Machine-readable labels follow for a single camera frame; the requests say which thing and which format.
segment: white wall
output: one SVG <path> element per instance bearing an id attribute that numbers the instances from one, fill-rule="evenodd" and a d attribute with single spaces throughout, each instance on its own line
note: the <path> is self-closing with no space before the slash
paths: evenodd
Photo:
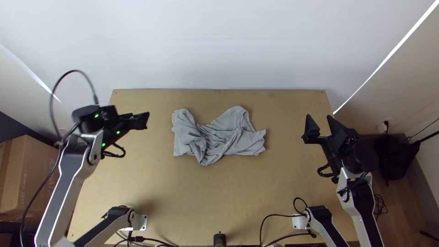
<path id="1" fill-rule="evenodd" d="M 432 2 L 2 1 L 0 43 L 50 87 L 84 70 L 102 102 L 114 88 L 316 88 L 335 109 Z M 58 96 L 68 113 L 91 102 L 79 77 Z"/>
<path id="2" fill-rule="evenodd" d="M 411 136 L 439 117 L 439 10 L 436 8 L 372 79 L 336 114 L 360 133 L 392 118 L 390 133 Z M 438 123 L 418 140 L 439 129 Z M 439 136 L 421 144 L 417 159 L 439 204 Z"/>

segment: wooden table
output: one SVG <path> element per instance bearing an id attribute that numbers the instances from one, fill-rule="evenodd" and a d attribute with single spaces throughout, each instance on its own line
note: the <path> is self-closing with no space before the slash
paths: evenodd
<path id="1" fill-rule="evenodd" d="M 118 144 L 123 159 L 106 158 L 86 180 L 78 198 L 68 239 L 73 241 L 97 224 L 111 207 L 127 205 L 149 216 L 146 231 L 133 236 L 177 245 L 212 245 L 221 231 L 229 245 L 258 245 L 259 227 L 268 214 L 292 214 L 293 199 L 325 205 L 347 241 L 357 240 L 351 219 L 336 196 L 336 185 L 317 175 L 326 164 L 319 145 L 305 145 L 305 116 L 311 114 L 328 135 L 331 107 L 318 90 L 114 90 L 111 104 L 119 114 L 150 112 L 147 130 L 132 130 Z M 193 156 L 173 157 L 171 113 L 187 108 L 199 124 L 209 124 L 225 110 L 241 105 L 256 130 L 267 129 L 258 156 L 224 156 L 202 166 Z M 291 219 L 272 217 L 264 224 L 267 244 L 299 233 Z M 116 235 L 108 240 L 120 240 Z M 322 242 L 310 236 L 281 243 Z"/>

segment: black cable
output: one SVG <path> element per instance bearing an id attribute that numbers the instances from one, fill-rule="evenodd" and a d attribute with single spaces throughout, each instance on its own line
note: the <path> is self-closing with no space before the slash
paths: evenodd
<path id="1" fill-rule="evenodd" d="M 264 247 L 267 247 L 267 246 L 270 246 L 272 244 L 275 244 L 275 243 L 277 243 L 277 242 L 279 242 L 279 241 L 281 241 L 281 240 L 283 240 L 285 238 L 294 237 L 294 236 L 303 236 L 303 235 L 310 235 L 310 234 L 309 233 L 296 233 L 296 234 L 286 235 L 286 236 L 278 238 L 278 239 L 276 239 L 274 241 L 271 241 L 269 244 L 265 245 Z"/>
<path id="2" fill-rule="evenodd" d="M 128 232 L 128 239 L 131 238 L 131 235 L 133 234 L 133 231 Z"/>
<path id="3" fill-rule="evenodd" d="M 113 247 L 116 247 L 116 246 L 118 246 L 120 243 L 125 242 L 125 241 L 128 241 L 128 240 L 126 240 L 126 239 L 122 239 L 122 240 L 119 241 L 117 244 L 113 245 Z"/>
<path id="4" fill-rule="evenodd" d="M 74 73 L 74 72 L 78 72 L 78 73 L 80 73 L 81 75 L 83 75 L 86 78 L 88 84 L 90 85 L 91 92 L 93 93 L 93 101 L 94 101 L 94 103 L 96 105 L 99 105 L 99 100 L 97 98 L 97 95 L 96 95 L 96 92 L 95 92 L 95 88 L 93 87 L 93 84 L 91 83 L 91 81 L 88 78 L 88 76 L 83 71 L 81 71 L 81 70 L 70 70 L 70 71 L 65 72 L 64 75 L 62 75 L 58 79 L 58 81 L 55 83 L 55 86 L 52 89 L 52 94 L 50 94 L 50 99 L 49 99 L 50 119 L 52 120 L 52 125 L 55 128 L 55 133 L 56 133 L 56 136 L 57 136 L 58 140 L 61 139 L 61 134 L 59 133 L 58 127 L 57 127 L 56 122 L 55 122 L 55 116 L 54 116 L 54 94 L 55 94 L 55 91 L 58 88 L 60 82 L 64 79 L 64 77 L 66 77 L 68 74 L 71 74 L 71 73 Z"/>
<path id="5" fill-rule="evenodd" d="M 296 197 L 296 198 L 294 199 L 294 202 L 295 202 L 297 199 L 302 200 L 303 203 L 305 204 L 305 206 L 308 207 L 308 205 L 306 204 L 306 202 L 305 202 L 302 198 L 300 198 L 300 197 Z M 302 213 L 299 212 L 297 209 L 296 209 L 296 211 L 297 211 L 297 213 L 299 213 L 300 215 L 279 215 L 279 214 L 271 214 L 271 215 L 267 215 L 267 216 L 262 220 L 261 228 L 259 229 L 259 246 L 262 247 L 262 227 L 263 227 L 264 222 L 265 222 L 265 220 L 266 220 L 267 218 L 269 218 L 269 217 L 271 217 L 271 216 L 281 216 L 281 217 L 293 218 L 293 217 L 301 217 L 301 216 L 303 216 L 303 215 L 306 215 L 306 214 L 304 214 L 303 212 L 302 212 Z M 310 236 L 313 237 L 313 238 L 316 237 L 316 235 L 315 235 L 314 233 L 311 233 L 310 230 L 308 230 L 308 233 L 300 233 L 300 235 L 310 235 Z"/>
<path id="6" fill-rule="evenodd" d="M 426 130 L 428 127 L 430 127 L 432 124 L 434 124 L 435 122 L 437 122 L 439 120 L 439 118 L 437 118 L 436 120 L 434 120 L 433 122 L 431 122 L 429 125 L 427 125 L 425 128 L 423 128 L 422 130 L 420 130 L 419 132 L 417 132 L 416 134 L 409 136 L 407 138 L 404 139 L 404 141 L 409 142 L 412 140 L 413 137 L 417 136 L 419 133 L 423 132 L 424 130 Z"/>
<path id="7" fill-rule="evenodd" d="M 364 177 L 367 175 L 368 172 L 363 172 L 353 183 L 347 185 L 345 188 L 342 188 L 341 190 L 337 191 L 337 193 L 340 196 L 343 196 L 348 190 L 350 190 L 351 188 L 353 188 L 355 185 L 357 185 L 357 183 L 359 183 L 359 181 L 363 180 Z"/>
<path id="8" fill-rule="evenodd" d="M 375 221 L 377 221 L 380 215 L 387 214 L 389 210 L 385 205 L 383 197 L 380 194 L 374 194 L 374 199 L 375 199 L 374 215 L 375 215 Z"/>
<path id="9" fill-rule="evenodd" d="M 115 146 L 116 148 L 120 149 L 122 151 L 122 154 L 121 155 L 117 155 L 117 154 L 114 154 L 114 153 L 109 152 L 109 151 L 103 151 L 102 155 L 108 156 L 108 157 L 114 157 L 114 158 L 123 158 L 123 157 L 125 157 L 125 154 L 127 154 L 127 152 L 125 151 L 125 149 L 123 147 L 117 145 L 116 143 L 113 143 L 113 146 Z"/>
<path id="10" fill-rule="evenodd" d="M 319 167 L 317 169 L 317 173 L 319 174 L 320 177 L 333 177 L 334 176 L 334 173 L 322 173 L 322 171 L 328 167 L 329 167 L 329 163 L 326 163 L 326 165 Z"/>
<path id="11" fill-rule="evenodd" d="M 52 168 L 52 170 L 50 171 L 49 175 L 46 177 L 46 179 L 44 180 L 44 182 L 40 185 L 40 187 L 37 189 L 37 191 L 35 192 L 35 194 L 33 195 L 31 201 L 29 202 L 29 205 L 26 207 L 26 210 L 24 210 L 23 216 L 21 217 L 21 224 L 20 224 L 20 243 L 21 243 L 21 247 L 24 247 L 24 243 L 23 243 L 23 229 L 24 229 L 24 222 L 25 222 L 25 218 L 26 218 L 26 214 L 29 211 L 29 209 L 31 208 L 32 203 L 34 202 L 35 198 L 37 198 L 38 193 L 40 193 L 40 191 L 43 189 L 43 187 L 46 185 L 46 183 L 49 181 L 50 177 L 53 175 L 53 173 L 55 172 L 56 168 L 58 167 L 59 164 L 59 159 L 61 157 L 62 151 L 64 150 L 64 142 L 67 139 L 67 137 L 69 137 L 78 127 L 77 124 L 75 124 L 60 140 L 59 143 L 59 150 L 58 150 L 58 157 L 56 158 L 56 162 L 54 167 Z"/>
<path id="12" fill-rule="evenodd" d="M 168 247 L 177 247 L 177 246 L 175 246 L 175 245 L 172 245 L 172 244 L 169 244 L 169 243 L 163 242 L 163 241 L 158 240 L 158 239 L 147 238 L 147 237 L 142 237 L 142 236 L 135 236 L 135 237 L 129 238 L 128 240 L 131 241 L 131 242 L 153 241 L 153 242 L 157 242 L 157 243 L 164 244 L 164 245 L 166 245 L 166 246 L 168 246 Z"/>
<path id="13" fill-rule="evenodd" d="M 122 235 L 121 235 L 120 233 L 118 233 L 118 232 L 116 232 L 116 234 L 117 234 L 119 237 L 121 237 L 122 239 L 124 239 L 124 240 L 126 240 L 126 241 L 128 241 L 128 242 L 130 242 L 130 243 L 132 243 L 132 244 L 134 244 L 134 245 L 137 245 L 137 246 L 143 246 L 143 247 L 151 247 L 151 246 L 148 246 L 148 245 L 138 244 L 138 243 L 136 243 L 136 242 L 129 241 L 126 237 L 122 236 Z"/>
<path id="14" fill-rule="evenodd" d="M 299 212 L 299 211 L 297 210 L 297 208 L 296 208 L 296 200 L 301 200 L 301 201 L 303 202 L 303 204 L 305 204 L 305 209 L 308 208 L 308 204 L 306 204 L 306 202 L 305 202 L 302 198 L 300 198 L 300 197 L 296 197 L 296 198 L 294 198 L 294 200 L 293 200 L 293 207 L 294 207 L 294 209 L 296 210 L 296 212 L 297 212 L 298 214 L 301 214 L 301 215 L 306 215 L 304 212 Z"/>
<path id="15" fill-rule="evenodd" d="M 384 121 L 384 124 L 386 126 L 385 135 L 387 135 L 387 133 L 389 132 L 389 121 Z"/>
<path id="16" fill-rule="evenodd" d="M 154 238 L 145 238 L 145 237 L 143 237 L 143 236 L 135 236 L 135 237 L 128 237 L 128 238 L 125 238 L 124 236 L 122 236 L 122 235 L 119 234 L 118 232 L 116 232 L 116 234 L 117 234 L 119 237 L 121 237 L 121 238 L 123 238 L 123 239 L 129 241 L 130 243 L 135 244 L 135 245 L 139 245 L 139 246 L 147 246 L 147 245 L 138 244 L 138 243 L 136 243 L 136 242 L 153 241 L 153 242 L 160 243 L 160 244 L 162 244 L 162 245 L 164 245 L 164 246 L 167 246 L 167 247 L 178 247 L 178 246 L 175 246 L 175 245 L 172 245 L 172 244 L 169 244 L 169 243 L 166 243 L 166 242 L 163 242 L 163 241 L 161 241 L 161 240 L 154 239 Z"/>

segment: metal bracket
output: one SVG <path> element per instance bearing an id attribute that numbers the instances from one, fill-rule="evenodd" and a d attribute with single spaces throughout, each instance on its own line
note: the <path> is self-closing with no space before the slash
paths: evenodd
<path id="1" fill-rule="evenodd" d="M 131 227 L 120 229 L 121 231 L 145 231 L 146 225 L 148 224 L 148 216 L 139 215 L 132 211 L 131 215 L 129 216 L 129 221 L 131 223 Z"/>
<path id="2" fill-rule="evenodd" d="M 309 214 L 306 212 L 306 215 L 301 214 L 293 214 L 293 218 L 291 221 L 293 222 L 293 227 L 295 230 L 311 230 L 308 226 Z"/>

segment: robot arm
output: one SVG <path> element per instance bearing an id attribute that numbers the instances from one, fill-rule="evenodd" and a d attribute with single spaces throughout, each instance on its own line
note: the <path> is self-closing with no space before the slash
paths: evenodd
<path id="1" fill-rule="evenodd" d="M 105 220 L 75 243 L 64 237 L 82 184 L 104 158 L 105 149 L 131 129 L 146 129 L 149 113 L 118 115 L 114 106 L 91 105 L 75 110 L 72 117 L 82 134 L 71 135 L 62 151 L 58 167 L 60 177 L 38 227 L 35 245 L 101 246 L 119 229 L 131 227 L 144 231 L 146 215 L 138 215 L 132 208 L 114 207 Z"/>
<path id="2" fill-rule="evenodd" d="M 384 246 L 373 215 L 375 199 L 372 192 L 372 175 L 369 173 L 378 169 L 378 156 L 371 147 L 358 141 L 359 135 L 354 129 L 346 128 L 331 116 L 327 119 L 330 136 L 320 136 L 320 128 L 309 114 L 306 116 L 305 133 L 302 136 L 306 144 L 321 145 L 328 160 L 317 173 L 321 177 L 331 177 L 332 182 L 337 183 L 337 197 L 343 209 L 352 217 L 360 245 Z M 332 173 L 323 173 L 328 167 Z M 329 223 L 329 211 L 325 213 L 326 220 L 321 220 L 322 218 L 316 217 L 315 213 L 309 212 L 307 217 L 310 223 L 305 227 L 319 232 L 329 246 L 344 246 L 340 233 L 332 225 L 332 220 Z"/>

